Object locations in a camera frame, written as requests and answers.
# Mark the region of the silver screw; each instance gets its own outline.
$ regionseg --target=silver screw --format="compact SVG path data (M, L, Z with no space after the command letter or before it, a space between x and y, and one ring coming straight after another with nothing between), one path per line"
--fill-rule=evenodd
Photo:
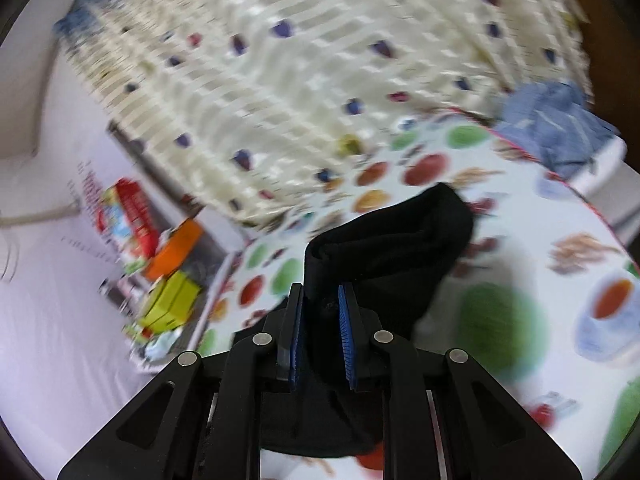
M378 330L373 335L373 339L379 343L391 343L394 340L394 335L389 330Z
M451 359L455 363L466 363L469 359L469 354L460 348L454 348L451 352L449 352L449 359Z
M264 346L268 345L271 342L271 339L271 334L266 332L258 332L256 335L254 335L252 341L258 346Z
M195 352L182 352L178 356L178 364L180 366L191 366L198 360L198 356Z

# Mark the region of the ironing board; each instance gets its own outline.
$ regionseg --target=ironing board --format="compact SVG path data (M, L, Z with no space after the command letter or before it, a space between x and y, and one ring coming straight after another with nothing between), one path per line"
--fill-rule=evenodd
M321 178L324 192L276 218L238 254L200 353L226 351L234 332L302 281L313 236L448 182L476 213L475 232L414 341L431 351L467 349L583 477L594 478L640 407L638 274L599 214L529 155L454 110L402 119L388 146L361 156L348 174ZM382 476L355 458L268 451L262 468L264 478L281 480Z

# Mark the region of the black cloth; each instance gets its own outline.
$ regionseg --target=black cloth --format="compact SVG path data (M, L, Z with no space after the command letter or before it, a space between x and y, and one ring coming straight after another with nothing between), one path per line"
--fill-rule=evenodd
M444 275L471 238L469 208L446 184L363 215L314 238L305 251L306 377L288 394L265 394L261 446L332 458L366 454L382 439L382 398L354 393L344 370L338 285L352 282L360 307L411 339ZM236 340L261 330L261 323Z

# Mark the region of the blue fabric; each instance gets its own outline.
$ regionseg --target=blue fabric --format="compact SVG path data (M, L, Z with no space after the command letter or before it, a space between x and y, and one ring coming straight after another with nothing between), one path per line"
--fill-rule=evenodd
M531 83L510 95L495 130L567 180L618 130L585 109L575 83Z

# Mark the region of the orange box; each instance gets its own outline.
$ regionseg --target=orange box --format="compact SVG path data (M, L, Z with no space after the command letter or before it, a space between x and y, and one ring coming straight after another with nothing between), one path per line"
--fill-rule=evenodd
M178 269L202 236L203 229L195 220L187 219L172 233L166 245L144 270L146 279L154 282Z

